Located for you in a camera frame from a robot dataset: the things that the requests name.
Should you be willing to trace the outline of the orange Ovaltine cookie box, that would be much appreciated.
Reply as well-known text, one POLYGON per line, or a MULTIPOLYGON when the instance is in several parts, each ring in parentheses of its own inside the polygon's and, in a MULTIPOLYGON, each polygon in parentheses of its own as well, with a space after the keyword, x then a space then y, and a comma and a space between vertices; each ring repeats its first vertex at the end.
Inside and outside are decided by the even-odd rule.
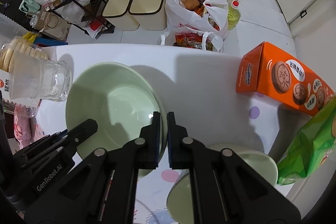
POLYGON ((262 42, 242 57, 236 92, 310 116, 334 95, 309 67, 269 42, 262 42))

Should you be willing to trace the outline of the yellow cooking oil bottle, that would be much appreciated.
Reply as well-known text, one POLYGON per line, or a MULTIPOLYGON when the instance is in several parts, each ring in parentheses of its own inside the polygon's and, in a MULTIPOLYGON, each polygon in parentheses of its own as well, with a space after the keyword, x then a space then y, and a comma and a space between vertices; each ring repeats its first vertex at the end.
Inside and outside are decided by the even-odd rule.
POLYGON ((233 30, 236 27, 236 24, 240 20, 240 0, 233 0, 231 4, 228 6, 228 30, 233 30))

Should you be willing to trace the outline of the pink snack bag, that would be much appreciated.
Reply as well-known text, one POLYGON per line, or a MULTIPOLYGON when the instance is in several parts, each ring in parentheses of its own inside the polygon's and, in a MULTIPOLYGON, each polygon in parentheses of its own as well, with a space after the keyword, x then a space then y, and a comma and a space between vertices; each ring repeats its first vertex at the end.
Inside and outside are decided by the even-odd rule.
POLYGON ((14 136, 19 149, 23 149, 38 140, 37 121, 35 117, 27 118, 21 114, 22 107, 15 105, 14 136))

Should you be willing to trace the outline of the yam biscuit plastic box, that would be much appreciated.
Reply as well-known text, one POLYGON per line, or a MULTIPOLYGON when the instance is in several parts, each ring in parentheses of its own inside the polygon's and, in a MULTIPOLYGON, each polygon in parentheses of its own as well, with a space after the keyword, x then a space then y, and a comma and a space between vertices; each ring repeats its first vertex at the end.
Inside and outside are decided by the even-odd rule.
POLYGON ((30 69, 25 61, 25 57, 33 57, 36 59, 48 60, 47 52, 41 47, 29 42, 21 36, 15 36, 11 42, 4 43, 1 46, 1 97, 3 109, 8 114, 19 114, 25 118, 36 116, 40 99, 33 98, 16 98, 10 97, 11 88, 14 80, 12 79, 14 72, 22 65, 26 69, 30 69))

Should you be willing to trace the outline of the small green ribbed bowl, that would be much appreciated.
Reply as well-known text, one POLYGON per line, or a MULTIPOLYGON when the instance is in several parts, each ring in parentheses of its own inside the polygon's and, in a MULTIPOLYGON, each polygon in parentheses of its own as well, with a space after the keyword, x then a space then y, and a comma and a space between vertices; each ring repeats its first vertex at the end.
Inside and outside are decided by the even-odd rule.
MULTIPOLYGON (((247 171, 249 169, 257 173, 271 186, 277 184, 278 168, 270 156, 263 152, 231 143, 219 143, 210 147, 210 149, 218 152, 225 148, 231 149, 247 165, 246 168, 238 170, 239 178, 249 177, 249 172, 247 171)), ((166 205, 170 216, 177 223, 194 223, 191 183, 188 169, 184 169, 174 183, 174 186, 168 194, 166 205)))

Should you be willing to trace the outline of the white plastic grocery bag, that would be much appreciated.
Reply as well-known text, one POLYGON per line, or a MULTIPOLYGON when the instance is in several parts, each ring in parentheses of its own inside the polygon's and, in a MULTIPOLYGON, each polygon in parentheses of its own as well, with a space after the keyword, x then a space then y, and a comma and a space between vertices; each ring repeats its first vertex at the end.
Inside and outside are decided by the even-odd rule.
POLYGON ((227 0, 166 0, 167 28, 188 27, 224 38, 227 32, 227 0))

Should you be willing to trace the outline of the clear textured drinking glass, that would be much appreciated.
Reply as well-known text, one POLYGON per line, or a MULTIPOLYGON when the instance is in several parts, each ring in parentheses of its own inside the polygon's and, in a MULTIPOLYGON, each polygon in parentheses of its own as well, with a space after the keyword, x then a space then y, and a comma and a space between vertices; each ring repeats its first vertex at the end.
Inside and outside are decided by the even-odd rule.
POLYGON ((72 85, 72 71, 65 61, 42 60, 26 56, 31 68, 22 65, 14 72, 10 97, 65 101, 72 85))

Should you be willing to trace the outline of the beige double trash bin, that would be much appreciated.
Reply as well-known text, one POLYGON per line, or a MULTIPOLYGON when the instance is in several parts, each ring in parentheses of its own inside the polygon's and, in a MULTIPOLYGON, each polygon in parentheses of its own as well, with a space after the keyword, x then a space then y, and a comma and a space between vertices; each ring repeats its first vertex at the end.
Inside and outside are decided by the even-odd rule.
POLYGON ((165 0, 107 0, 101 15, 122 31, 161 31, 167 26, 165 0))

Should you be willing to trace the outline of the large green ribbed bowl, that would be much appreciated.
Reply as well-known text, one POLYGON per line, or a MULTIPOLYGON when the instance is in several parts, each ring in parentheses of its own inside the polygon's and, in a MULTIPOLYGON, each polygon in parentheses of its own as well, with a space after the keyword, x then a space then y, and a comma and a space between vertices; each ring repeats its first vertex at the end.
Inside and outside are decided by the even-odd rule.
POLYGON ((87 119, 98 124, 95 134, 77 148, 85 159, 96 148, 121 148, 150 125, 154 112, 161 114, 159 156, 167 142, 167 119, 153 88, 130 67, 113 62, 92 65, 74 81, 66 102, 66 125, 73 129, 87 119))

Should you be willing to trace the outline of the green Lays chips bag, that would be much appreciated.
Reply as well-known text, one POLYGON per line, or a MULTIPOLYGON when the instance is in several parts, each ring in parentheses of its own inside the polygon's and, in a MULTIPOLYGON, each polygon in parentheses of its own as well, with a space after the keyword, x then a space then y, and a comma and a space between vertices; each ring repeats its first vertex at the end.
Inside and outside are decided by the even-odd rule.
POLYGON ((277 163, 280 185, 309 177, 335 150, 335 96, 302 126, 277 163))

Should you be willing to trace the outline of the black metal storage rack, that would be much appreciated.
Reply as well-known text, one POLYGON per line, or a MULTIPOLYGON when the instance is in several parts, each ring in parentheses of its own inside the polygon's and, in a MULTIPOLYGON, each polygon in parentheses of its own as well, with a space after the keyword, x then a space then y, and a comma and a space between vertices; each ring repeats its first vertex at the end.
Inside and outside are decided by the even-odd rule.
POLYGON ((102 17, 106 0, 45 0, 43 7, 95 39, 114 33, 115 26, 102 17))

